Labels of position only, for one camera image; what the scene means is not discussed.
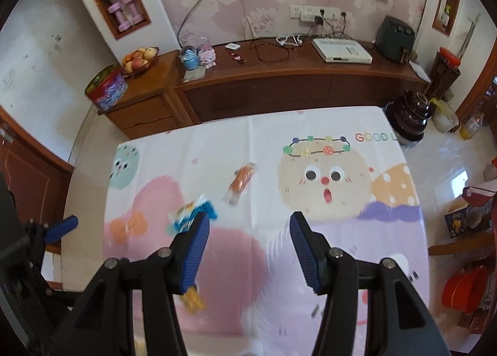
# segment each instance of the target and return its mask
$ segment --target white wall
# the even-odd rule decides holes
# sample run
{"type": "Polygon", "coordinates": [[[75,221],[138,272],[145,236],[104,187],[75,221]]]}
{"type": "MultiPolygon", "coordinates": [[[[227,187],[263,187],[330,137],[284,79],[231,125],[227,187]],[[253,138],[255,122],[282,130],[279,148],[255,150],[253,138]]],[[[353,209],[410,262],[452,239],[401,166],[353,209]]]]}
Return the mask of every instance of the white wall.
{"type": "Polygon", "coordinates": [[[91,106],[84,89],[115,62],[81,0],[19,0],[0,31],[0,105],[67,161],[91,106]]]}
{"type": "Polygon", "coordinates": [[[461,61],[459,68],[461,76],[451,87],[454,98],[450,101],[450,105],[456,109],[468,95],[483,70],[497,37],[497,28],[480,0],[461,0],[451,36],[448,37],[432,28],[437,6],[438,0],[427,0],[414,44],[418,62],[428,74],[440,47],[448,48],[454,54],[459,52],[471,25],[468,18],[474,19],[478,13],[481,13],[480,22],[476,26],[473,38],[461,61]]]}
{"type": "Polygon", "coordinates": [[[83,0],[83,2],[103,38],[119,61],[139,47],[159,47],[161,53],[180,49],[161,0],[142,0],[151,23],[119,40],[114,37],[95,0],[83,0]]]}

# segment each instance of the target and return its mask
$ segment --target cartoon print tablecloth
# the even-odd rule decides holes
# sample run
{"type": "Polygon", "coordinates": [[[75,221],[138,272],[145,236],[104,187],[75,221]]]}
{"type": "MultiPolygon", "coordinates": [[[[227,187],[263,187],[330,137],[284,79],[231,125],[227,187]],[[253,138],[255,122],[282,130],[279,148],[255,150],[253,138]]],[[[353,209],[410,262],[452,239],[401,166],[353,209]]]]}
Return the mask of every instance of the cartoon print tablecloth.
{"type": "MultiPolygon", "coordinates": [[[[325,297],[306,286],[288,230],[294,210],[357,259],[394,258],[428,304],[424,223],[404,155],[376,107],[216,121],[118,147],[104,256],[143,259],[174,235],[171,214],[205,194],[219,218],[197,274],[207,309],[177,302],[185,332],[246,335],[270,356],[309,355],[325,297]],[[258,169],[235,207],[222,200],[240,166],[258,169]]],[[[136,296],[135,318],[141,318],[136,296]]],[[[366,335],[359,293],[355,354],[366,335]]]]}

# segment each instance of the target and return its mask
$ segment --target door frame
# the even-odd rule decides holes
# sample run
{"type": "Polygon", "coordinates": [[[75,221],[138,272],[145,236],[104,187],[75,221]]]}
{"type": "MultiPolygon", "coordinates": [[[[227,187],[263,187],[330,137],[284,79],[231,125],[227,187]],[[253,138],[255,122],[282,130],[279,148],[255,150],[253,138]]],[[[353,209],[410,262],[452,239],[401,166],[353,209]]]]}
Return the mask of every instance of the door frame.
{"type": "Polygon", "coordinates": [[[464,101],[459,105],[456,111],[457,118],[459,118],[459,126],[464,125],[466,121],[473,114],[473,110],[478,102],[483,98],[483,94],[488,90],[492,80],[497,75],[497,39],[494,42],[494,46],[490,52],[489,58],[481,71],[478,79],[476,79],[475,84],[471,87],[468,95],[464,101]]]}
{"type": "MultiPolygon", "coordinates": [[[[24,130],[1,106],[0,118],[8,123],[9,130],[14,131],[14,133],[16,134],[15,139],[19,139],[20,141],[22,141],[25,146],[36,156],[40,157],[63,174],[64,179],[62,181],[61,200],[59,201],[55,212],[55,217],[58,220],[62,220],[64,218],[67,193],[69,191],[69,183],[71,182],[71,177],[73,176],[74,167],[61,158],[57,157],[54,153],[43,146],[38,140],[36,140],[33,136],[26,132],[26,130],[24,130]]],[[[60,245],[47,246],[47,251],[60,254],[60,245]]]]}
{"type": "Polygon", "coordinates": [[[54,153],[43,146],[38,140],[26,132],[15,120],[0,106],[0,118],[8,123],[9,129],[16,133],[16,139],[20,138],[28,147],[34,149],[35,153],[41,155],[47,162],[58,168],[63,173],[72,174],[74,167],[57,157],[54,153]]]}

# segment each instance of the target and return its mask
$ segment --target jar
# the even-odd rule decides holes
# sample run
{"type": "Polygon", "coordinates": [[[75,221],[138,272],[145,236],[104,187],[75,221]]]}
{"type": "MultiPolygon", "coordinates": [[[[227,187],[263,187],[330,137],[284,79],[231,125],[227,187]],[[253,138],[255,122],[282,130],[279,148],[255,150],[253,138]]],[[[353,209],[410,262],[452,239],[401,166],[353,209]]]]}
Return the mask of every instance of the jar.
{"type": "Polygon", "coordinates": [[[471,139],[478,132],[483,124],[483,114],[474,114],[459,130],[463,140],[471,139]]]}

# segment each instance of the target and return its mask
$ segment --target white router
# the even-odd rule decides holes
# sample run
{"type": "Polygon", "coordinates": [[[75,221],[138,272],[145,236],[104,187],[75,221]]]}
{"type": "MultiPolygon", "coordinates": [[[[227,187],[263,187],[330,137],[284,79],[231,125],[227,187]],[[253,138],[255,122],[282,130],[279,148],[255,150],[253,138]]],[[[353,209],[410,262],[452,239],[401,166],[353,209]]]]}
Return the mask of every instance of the white router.
{"type": "Polygon", "coordinates": [[[371,64],[373,61],[367,50],[352,39],[315,38],[312,45],[325,62],[371,64]]]}

